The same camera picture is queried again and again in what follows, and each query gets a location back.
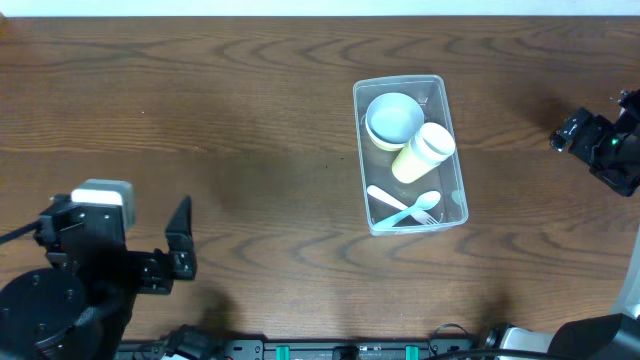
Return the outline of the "yellow plastic bowl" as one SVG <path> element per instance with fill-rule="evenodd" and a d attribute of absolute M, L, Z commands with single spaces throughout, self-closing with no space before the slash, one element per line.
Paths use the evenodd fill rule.
<path fill-rule="evenodd" d="M 394 144 L 382 140 L 371 130 L 368 123 L 365 123 L 365 128 L 374 145 L 383 151 L 395 152 L 400 151 L 404 147 L 404 143 Z"/>

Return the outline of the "clear plastic container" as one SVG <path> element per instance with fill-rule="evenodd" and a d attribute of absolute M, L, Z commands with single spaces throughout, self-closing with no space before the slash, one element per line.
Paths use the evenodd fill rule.
<path fill-rule="evenodd" d="M 354 113 L 356 120 L 358 151 L 366 218 L 372 235 L 400 235 L 443 231 L 461 225 L 469 215 L 462 173 L 457 153 L 440 163 L 436 168 L 413 183 L 398 181 L 391 167 L 400 151 L 387 152 L 371 141 L 365 128 L 365 114 L 370 103 L 379 95 L 391 92 L 406 94 L 416 100 L 425 114 L 425 122 L 437 123 L 454 136 L 444 81 L 437 75 L 399 75 L 373 78 L 356 82 L 353 87 Z M 439 203 L 427 210 L 438 223 L 423 225 L 411 215 L 391 228 L 377 228 L 375 224 L 402 210 L 397 210 L 369 196 L 366 189 L 375 185 L 386 191 L 408 207 L 428 191 L 441 194 Z"/>

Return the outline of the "yellow plastic cup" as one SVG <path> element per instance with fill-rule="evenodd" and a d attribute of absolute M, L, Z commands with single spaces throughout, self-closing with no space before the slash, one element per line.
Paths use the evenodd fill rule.
<path fill-rule="evenodd" d="M 445 160 L 424 141 L 412 139 L 394 159 L 392 174 L 401 183 L 413 183 Z"/>

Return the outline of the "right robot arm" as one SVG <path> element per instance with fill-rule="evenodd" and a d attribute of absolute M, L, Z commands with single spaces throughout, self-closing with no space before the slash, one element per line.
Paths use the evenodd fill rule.
<path fill-rule="evenodd" d="M 615 122 L 578 109 L 551 135 L 615 193 L 629 197 L 639 189 L 639 107 L 620 104 Z M 639 248 L 635 247 L 623 289 L 606 316 L 569 322 L 553 335 L 513 325 L 491 329 L 480 348 L 489 359 L 637 359 L 639 357 Z"/>

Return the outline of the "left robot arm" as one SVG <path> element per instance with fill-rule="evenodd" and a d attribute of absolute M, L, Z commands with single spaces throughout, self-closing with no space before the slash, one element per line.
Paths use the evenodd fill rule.
<path fill-rule="evenodd" d="M 128 250 L 123 209 L 59 194 L 37 221 L 2 236 L 32 233 L 50 263 L 2 289 L 2 358 L 111 359 L 138 295 L 168 295 L 175 281 L 195 279 L 191 198 L 165 229 L 166 251 Z"/>

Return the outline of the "light blue plastic spoon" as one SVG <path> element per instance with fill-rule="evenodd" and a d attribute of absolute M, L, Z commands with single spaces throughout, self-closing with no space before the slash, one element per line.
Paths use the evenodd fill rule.
<path fill-rule="evenodd" d="M 427 211 L 432 209 L 440 200 L 441 194 L 438 191 L 432 190 L 423 193 L 416 199 L 416 202 L 412 206 L 377 222 L 375 227 L 391 228 L 417 211 Z"/>

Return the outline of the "white plastic cup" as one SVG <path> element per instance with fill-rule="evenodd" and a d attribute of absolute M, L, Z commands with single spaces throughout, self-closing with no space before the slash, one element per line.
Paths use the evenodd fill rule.
<path fill-rule="evenodd" d="M 416 156 L 423 162 L 437 166 L 456 151 L 453 136 L 448 130 L 433 122 L 424 123 L 411 141 Z"/>

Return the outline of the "grey-blue plastic bowl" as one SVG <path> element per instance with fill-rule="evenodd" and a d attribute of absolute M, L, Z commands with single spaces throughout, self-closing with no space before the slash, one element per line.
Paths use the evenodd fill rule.
<path fill-rule="evenodd" d="M 425 122 L 425 114 L 412 97 L 398 92 L 379 95 L 368 106 L 365 124 L 385 144 L 404 145 Z"/>

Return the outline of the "white plastic fork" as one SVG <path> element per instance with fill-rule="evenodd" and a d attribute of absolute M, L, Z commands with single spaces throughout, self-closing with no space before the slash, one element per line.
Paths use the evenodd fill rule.
<path fill-rule="evenodd" d="M 405 210 L 408 208 L 408 206 L 402 203 L 400 200 L 396 199 L 395 197 L 375 185 L 369 185 L 366 189 L 366 192 L 374 199 L 377 199 L 378 201 L 385 203 L 397 210 Z M 418 223 L 423 225 L 436 225 L 438 223 L 438 221 L 432 215 L 424 210 L 414 212 L 411 217 Z"/>

